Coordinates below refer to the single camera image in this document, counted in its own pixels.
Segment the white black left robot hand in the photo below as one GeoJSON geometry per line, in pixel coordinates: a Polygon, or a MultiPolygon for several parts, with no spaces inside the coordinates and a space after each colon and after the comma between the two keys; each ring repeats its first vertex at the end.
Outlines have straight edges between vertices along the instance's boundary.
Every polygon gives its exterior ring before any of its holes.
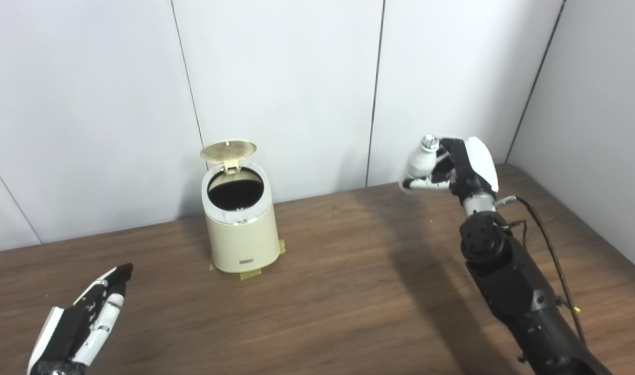
{"type": "Polygon", "coordinates": [[[54,306],[44,321],[27,374],[84,374],[105,345],[126,299],[134,265],[114,267],[94,280],[71,306],[54,306]]]}

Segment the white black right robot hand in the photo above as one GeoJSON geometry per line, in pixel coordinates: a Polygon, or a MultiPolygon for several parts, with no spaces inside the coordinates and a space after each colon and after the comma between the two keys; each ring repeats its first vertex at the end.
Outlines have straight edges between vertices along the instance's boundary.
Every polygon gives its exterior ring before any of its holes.
{"type": "Polygon", "coordinates": [[[495,198],[499,181],[493,157],[479,138],[425,135],[410,153],[399,187],[407,193],[449,191],[464,202],[477,194],[495,198]]]}

